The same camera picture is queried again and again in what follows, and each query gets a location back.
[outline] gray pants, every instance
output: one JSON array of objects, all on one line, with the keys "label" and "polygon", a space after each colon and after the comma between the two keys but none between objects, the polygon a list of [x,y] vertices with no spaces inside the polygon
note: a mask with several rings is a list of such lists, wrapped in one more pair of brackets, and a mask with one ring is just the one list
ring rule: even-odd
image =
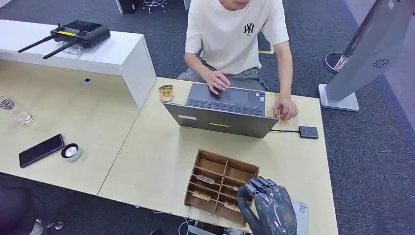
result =
[{"label": "gray pants", "polygon": [[[208,65],[206,61],[201,59],[202,64],[212,71],[215,68]],[[269,91],[270,89],[265,85],[264,80],[258,76],[258,68],[252,68],[235,75],[226,75],[226,78],[231,82],[231,87],[245,88],[257,91]],[[206,81],[193,69],[188,68],[186,72],[179,75],[177,79],[192,82],[206,83]]]}]

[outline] white t-shirt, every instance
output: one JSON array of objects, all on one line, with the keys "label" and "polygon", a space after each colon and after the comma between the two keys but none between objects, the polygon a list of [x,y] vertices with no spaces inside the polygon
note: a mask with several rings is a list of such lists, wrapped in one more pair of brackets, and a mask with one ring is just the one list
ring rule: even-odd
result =
[{"label": "white t-shirt", "polygon": [[282,0],[251,0],[241,10],[226,10],[219,0],[192,0],[186,52],[196,54],[217,70],[238,74],[261,67],[258,33],[271,45],[289,40]]}]

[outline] ny logo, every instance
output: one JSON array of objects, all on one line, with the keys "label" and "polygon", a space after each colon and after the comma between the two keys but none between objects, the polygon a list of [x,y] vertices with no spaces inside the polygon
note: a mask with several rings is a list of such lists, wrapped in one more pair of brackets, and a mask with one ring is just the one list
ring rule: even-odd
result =
[{"label": "ny logo", "polygon": [[251,23],[251,24],[247,24],[246,26],[245,26],[245,31],[244,31],[244,33],[246,33],[246,34],[248,34],[248,35],[250,35],[251,33],[253,33],[254,32],[254,24],[253,23]]}]

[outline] laptop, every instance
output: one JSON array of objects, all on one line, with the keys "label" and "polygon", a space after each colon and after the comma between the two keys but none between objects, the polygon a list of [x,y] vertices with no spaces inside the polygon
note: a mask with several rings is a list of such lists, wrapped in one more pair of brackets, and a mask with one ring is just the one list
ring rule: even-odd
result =
[{"label": "laptop", "polygon": [[193,84],[186,105],[164,106],[180,126],[257,138],[264,138],[278,121],[264,116],[264,92],[237,88],[214,95],[206,84]]}]

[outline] stand base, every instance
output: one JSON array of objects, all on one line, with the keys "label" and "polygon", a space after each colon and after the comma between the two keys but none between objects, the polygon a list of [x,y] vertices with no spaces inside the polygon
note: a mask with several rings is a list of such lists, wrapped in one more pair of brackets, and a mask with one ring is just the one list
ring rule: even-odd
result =
[{"label": "stand base", "polygon": [[320,105],[323,108],[340,109],[353,112],[360,110],[359,103],[357,103],[356,94],[354,92],[340,102],[330,102],[330,100],[327,100],[327,95],[325,92],[326,86],[327,84],[319,84]]},{"label": "stand base", "polygon": [[340,57],[343,55],[343,53],[333,52],[325,56],[324,59],[324,66],[326,69],[328,69],[332,73],[339,73],[337,69],[334,69],[336,67],[337,62],[339,62]]}]

